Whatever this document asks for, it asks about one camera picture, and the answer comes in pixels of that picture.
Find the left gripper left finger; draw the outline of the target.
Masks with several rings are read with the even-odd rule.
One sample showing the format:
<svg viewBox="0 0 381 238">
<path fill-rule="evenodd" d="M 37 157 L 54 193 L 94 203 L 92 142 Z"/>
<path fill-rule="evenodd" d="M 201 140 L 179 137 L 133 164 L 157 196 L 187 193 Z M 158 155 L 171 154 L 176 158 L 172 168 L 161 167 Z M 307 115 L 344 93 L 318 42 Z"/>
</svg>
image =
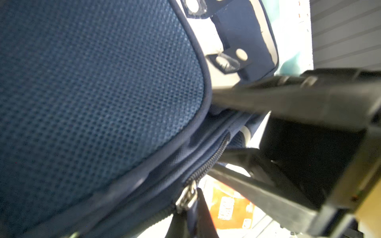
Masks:
<svg viewBox="0 0 381 238">
<path fill-rule="evenodd" d="M 281 226 L 313 237 L 324 236 L 324 222 L 313 198 L 315 184 L 285 172 L 259 149 L 228 149 L 208 175 L 240 193 Z"/>
</svg>

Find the navy blue student backpack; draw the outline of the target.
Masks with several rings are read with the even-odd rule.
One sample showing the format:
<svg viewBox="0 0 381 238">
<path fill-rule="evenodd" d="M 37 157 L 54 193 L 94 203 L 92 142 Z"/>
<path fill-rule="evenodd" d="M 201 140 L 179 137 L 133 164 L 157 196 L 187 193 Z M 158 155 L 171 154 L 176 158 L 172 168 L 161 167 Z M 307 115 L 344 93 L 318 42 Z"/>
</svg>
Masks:
<svg viewBox="0 0 381 238">
<path fill-rule="evenodd" d="M 1 1 L 1 237 L 130 238 L 187 213 L 262 115 L 214 106 L 277 70 L 251 1 Z M 212 20 L 205 54 L 188 19 Z"/>
</svg>

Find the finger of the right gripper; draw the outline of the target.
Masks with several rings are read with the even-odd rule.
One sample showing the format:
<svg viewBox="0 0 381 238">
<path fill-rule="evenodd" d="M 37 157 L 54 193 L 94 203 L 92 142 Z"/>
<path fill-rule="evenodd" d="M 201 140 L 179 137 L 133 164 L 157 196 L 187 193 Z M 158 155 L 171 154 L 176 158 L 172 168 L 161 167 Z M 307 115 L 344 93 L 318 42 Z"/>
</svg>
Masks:
<svg viewBox="0 0 381 238">
<path fill-rule="evenodd" d="M 165 238 L 188 238 L 188 217 L 186 212 L 174 214 Z"/>
<path fill-rule="evenodd" d="M 202 189 L 197 189 L 196 238 L 219 238 L 213 224 Z"/>
</svg>

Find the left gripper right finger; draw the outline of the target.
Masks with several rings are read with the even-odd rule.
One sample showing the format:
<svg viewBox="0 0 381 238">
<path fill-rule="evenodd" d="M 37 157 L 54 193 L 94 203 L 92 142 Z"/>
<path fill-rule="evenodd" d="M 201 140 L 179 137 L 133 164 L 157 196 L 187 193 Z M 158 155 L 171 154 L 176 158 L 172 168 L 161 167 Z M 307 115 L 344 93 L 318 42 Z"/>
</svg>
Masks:
<svg viewBox="0 0 381 238">
<path fill-rule="evenodd" d="M 214 89 L 216 106 L 343 131 L 381 125 L 381 73 L 363 68 L 318 68 Z"/>
</svg>

